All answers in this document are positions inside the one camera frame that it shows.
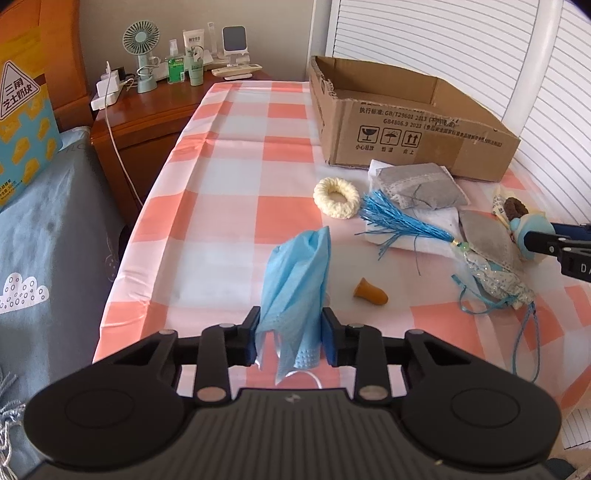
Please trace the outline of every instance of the cardboard box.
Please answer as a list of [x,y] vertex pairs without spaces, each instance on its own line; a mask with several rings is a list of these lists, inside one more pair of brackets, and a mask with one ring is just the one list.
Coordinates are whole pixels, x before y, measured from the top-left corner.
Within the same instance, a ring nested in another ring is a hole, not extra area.
[[434,162],[452,175],[499,181],[519,138],[437,77],[369,61],[312,57],[310,89],[330,165]]

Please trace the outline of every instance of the green fan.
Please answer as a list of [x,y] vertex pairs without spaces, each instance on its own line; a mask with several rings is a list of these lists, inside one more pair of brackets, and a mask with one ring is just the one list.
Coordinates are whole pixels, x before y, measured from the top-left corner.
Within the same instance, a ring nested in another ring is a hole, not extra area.
[[156,79],[152,71],[158,67],[160,59],[150,55],[150,52],[158,44],[160,32],[154,22],[140,20],[128,27],[123,34],[123,47],[132,55],[138,57],[138,93],[154,90]]

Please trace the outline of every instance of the orange foam object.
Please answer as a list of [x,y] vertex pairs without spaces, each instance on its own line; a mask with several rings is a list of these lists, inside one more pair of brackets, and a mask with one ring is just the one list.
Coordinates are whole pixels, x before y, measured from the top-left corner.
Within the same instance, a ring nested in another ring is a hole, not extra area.
[[355,287],[353,297],[365,299],[374,305],[385,305],[388,302],[388,296],[381,288],[378,288],[369,283],[365,278],[362,278]]

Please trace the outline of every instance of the checkered tablecloth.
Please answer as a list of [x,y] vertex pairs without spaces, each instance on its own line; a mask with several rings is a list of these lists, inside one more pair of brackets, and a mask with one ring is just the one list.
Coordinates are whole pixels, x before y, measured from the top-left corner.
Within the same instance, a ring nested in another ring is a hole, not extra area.
[[[359,218],[336,220],[320,213],[312,192],[325,177],[367,190],[367,172],[325,164],[307,83],[217,83],[184,129],[139,216],[102,321],[95,359],[101,359],[162,328],[180,336],[207,326],[242,323],[261,298],[271,250],[303,230],[330,227],[330,305],[340,322],[366,323],[387,336],[424,329],[493,364],[510,368],[511,351],[525,310],[470,315],[458,307],[448,258],[378,247],[364,240]],[[460,181],[470,208],[489,212],[494,184]],[[556,218],[539,187],[510,170],[502,184],[530,206]],[[361,277],[386,291],[377,307],[352,296]],[[560,275],[547,258],[528,279],[536,291],[542,364],[538,385],[564,408],[591,381],[589,285]],[[270,343],[264,370],[231,369],[232,388],[272,387],[277,359]],[[533,322],[519,347],[524,378],[534,371]],[[325,362],[314,370],[324,387],[353,383],[353,369]],[[391,367],[394,394],[403,394]],[[181,379],[190,392],[191,369]],[[280,387],[315,388],[310,375],[295,374]]]

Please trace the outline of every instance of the wooden headboard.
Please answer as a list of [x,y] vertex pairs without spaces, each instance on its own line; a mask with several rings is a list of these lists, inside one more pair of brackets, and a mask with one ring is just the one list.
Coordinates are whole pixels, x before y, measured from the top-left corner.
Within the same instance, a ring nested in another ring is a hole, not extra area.
[[80,0],[15,0],[0,14],[0,44],[32,27],[41,28],[47,90],[60,131],[91,126],[93,121],[79,16]]

